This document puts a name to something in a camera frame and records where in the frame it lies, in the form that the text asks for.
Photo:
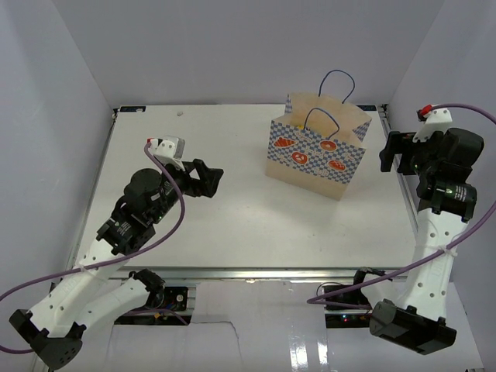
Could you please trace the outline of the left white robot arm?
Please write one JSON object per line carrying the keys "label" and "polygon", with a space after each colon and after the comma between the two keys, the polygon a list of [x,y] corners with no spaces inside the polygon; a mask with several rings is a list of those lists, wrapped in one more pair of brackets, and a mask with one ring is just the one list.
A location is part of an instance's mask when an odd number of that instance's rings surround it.
{"label": "left white robot arm", "polygon": [[107,280],[143,250],[155,234],[155,225],[184,197],[211,198],[224,174],[202,160],[182,168],[168,164],[161,170],[144,168],[134,173],[116,202],[110,218],[78,265],[38,304],[18,309],[11,326],[51,370],[70,363],[91,330],[114,322],[136,308],[155,309],[164,299],[164,281],[142,269],[119,288],[95,298]]}

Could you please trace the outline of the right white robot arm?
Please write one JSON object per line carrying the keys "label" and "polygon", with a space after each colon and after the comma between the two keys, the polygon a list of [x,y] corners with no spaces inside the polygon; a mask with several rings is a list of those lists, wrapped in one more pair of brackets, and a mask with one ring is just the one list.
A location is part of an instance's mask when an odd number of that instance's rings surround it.
{"label": "right white robot arm", "polygon": [[371,306],[370,333],[421,355],[454,344],[456,330],[446,325],[446,291],[456,256],[449,243],[467,229],[477,203],[467,178],[484,149],[481,136],[465,129],[435,131],[424,140],[414,133],[389,133],[380,152],[381,171],[399,156],[398,173],[418,176],[418,232],[413,261],[437,257],[408,272],[405,289],[392,281],[360,282],[351,287],[351,302]]}

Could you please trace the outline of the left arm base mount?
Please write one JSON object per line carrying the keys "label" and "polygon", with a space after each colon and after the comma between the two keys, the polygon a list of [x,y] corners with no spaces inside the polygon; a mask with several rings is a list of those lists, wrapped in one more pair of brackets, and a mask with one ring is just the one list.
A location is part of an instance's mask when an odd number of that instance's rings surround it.
{"label": "left arm base mount", "polygon": [[157,294],[152,294],[144,305],[147,309],[166,309],[182,312],[188,308],[187,287],[164,287]]}

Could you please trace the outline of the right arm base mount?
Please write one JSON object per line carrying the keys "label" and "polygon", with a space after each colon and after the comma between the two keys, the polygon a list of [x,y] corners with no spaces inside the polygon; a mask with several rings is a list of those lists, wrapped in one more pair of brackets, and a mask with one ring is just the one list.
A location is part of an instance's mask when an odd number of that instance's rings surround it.
{"label": "right arm base mount", "polygon": [[323,298],[327,329],[365,329],[370,325],[372,305],[360,290]]}

